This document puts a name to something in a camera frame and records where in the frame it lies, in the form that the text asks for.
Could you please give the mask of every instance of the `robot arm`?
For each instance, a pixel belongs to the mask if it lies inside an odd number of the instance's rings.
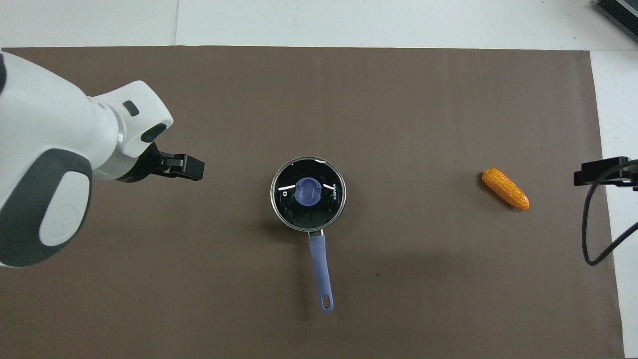
[[[92,179],[202,179],[204,163],[158,151],[173,124],[144,82],[86,96],[54,73],[0,52],[0,264],[38,263],[82,226]]]

